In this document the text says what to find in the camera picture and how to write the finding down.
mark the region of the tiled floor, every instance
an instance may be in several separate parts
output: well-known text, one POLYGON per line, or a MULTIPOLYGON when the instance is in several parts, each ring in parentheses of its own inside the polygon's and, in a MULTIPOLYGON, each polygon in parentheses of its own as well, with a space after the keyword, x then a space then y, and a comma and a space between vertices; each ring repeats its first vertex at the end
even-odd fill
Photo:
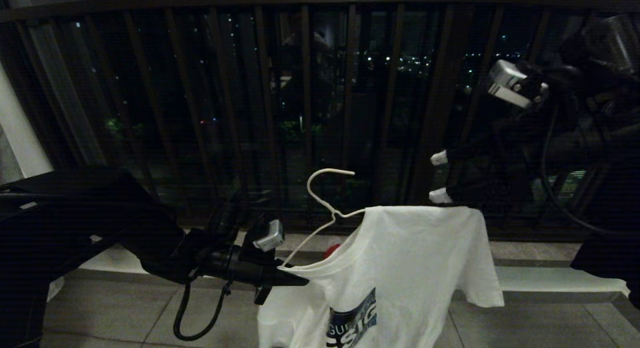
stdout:
MULTIPOLYGON (((101 280, 68 279, 46 308, 42 348, 254 348, 253 292, 233 291, 219 323, 202 339, 182 342, 173 321, 182 290, 101 280)), ((211 319, 220 291, 192 289, 182 322, 194 334, 211 319)), ((480 309, 450 305, 437 348, 638 348, 640 334, 610 303, 507 303, 480 309)))
MULTIPOLYGON (((286 241, 278 247, 278 252, 286 257, 291 250, 298 246, 307 235, 287 234, 286 241)), ((240 232, 235 241, 242 244, 245 239, 245 232, 240 232)), ((325 252, 327 248, 335 243, 342 243, 346 236, 324 236, 313 237, 306 245, 304 252, 325 252)), ((539 261, 567 261, 570 262, 576 256, 580 244, 578 243, 530 243, 530 242, 489 242, 493 259, 496 260, 539 260, 539 261)))

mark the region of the white pillar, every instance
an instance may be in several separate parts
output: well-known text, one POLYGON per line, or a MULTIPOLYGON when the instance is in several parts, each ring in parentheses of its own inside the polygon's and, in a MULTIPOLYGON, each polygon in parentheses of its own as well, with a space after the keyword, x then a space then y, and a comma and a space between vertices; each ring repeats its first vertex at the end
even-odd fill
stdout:
POLYGON ((4 70, 0 64, 0 125, 7 135, 22 175, 26 178, 53 171, 4 70))

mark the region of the white clothes hanger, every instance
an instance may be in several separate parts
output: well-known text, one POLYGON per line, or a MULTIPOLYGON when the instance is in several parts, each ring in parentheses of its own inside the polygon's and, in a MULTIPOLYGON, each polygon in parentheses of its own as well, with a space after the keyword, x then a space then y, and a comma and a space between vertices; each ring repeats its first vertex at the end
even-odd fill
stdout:
POLYGON ((355 216, 356 214, 360 214, 360 213, 364 213, 365 212, 365 209, 359 209, 358 211, 354 211, 354 212, 351 212, 349 214, 343 214, 342 212, 340 212, 337 209, 335 209, 334 207, 332 207, 329 204, 329 202, 327 202, 325 200, 322 200, 322 198, 318 197, 315 193, 313 193, 313 191, 311 191, 311 181, 313 181, 317 175, 321 175, 321 174, 327 173, 327 172, 340 173, 340 174, 343 174, 343 175, 350 175, 350 176, 356 174, 354 171, 336 170, 335 168, 323 168, 322 170, 315 171, 312 175, 309 176, 309 179, 306 180, 307 181, 306 182, 306 190, 309 192, 309 195, 311 195, 311 197, 315 198, 315 200, 318 201, 321 205, 323 205, 323 206, 327 207, 327 209, 329 209, 329 211, 331 212, 331 221, 329 223, 326 223, 326 224, 322 225, 320 228, 318 228, 313 233, 311 233, 309 236, 307 236, 307 238, 305 238, 304 241, 302 241, 302 243, 298 244, 298 246, 295 248, 295 250, 293 250, 293 252, 291 252, 291 254, 284 260, 284 263, 282 264, 282 266, 285 266, 285 264, 289 263, 289 261, 298 252, 298 250, 300 250, 300 248, 302 248, 302 246, 304 246, 311 238, 313 238, 313 236, 315 236, 316 234, 318 234, 320 231, 324 230, 325 228, 329 227, 330 225, 333 225, 333 223, 336 222, 336 218, 335 218, 336 214, 338 214, 342 218, 349 218, 350 216, 355 216))

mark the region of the white t-shirt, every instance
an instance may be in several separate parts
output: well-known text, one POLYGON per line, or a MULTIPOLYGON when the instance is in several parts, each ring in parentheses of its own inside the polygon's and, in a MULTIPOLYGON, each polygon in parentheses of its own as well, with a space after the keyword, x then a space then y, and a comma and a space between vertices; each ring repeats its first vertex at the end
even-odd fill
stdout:
POLYGON ((310 280, 274 287, 258 312, 260 348, 431 348, 451 296, 480 307, 503 293, 482 213, 370 207, 327 259, 281 268, 310 280))

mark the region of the shirt sleeve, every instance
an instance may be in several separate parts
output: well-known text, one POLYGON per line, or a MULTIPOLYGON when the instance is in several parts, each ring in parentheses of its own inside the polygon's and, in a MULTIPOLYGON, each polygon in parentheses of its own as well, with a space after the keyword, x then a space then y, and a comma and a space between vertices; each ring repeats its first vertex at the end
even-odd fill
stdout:
POLYGON ((498 282, 494 259, 489 248, 485 219, 477 212, 475 228, 469 243, 466 262, 458 280, 458 288, 466 300, 479 307, 503 307, 505 299, 498 282))

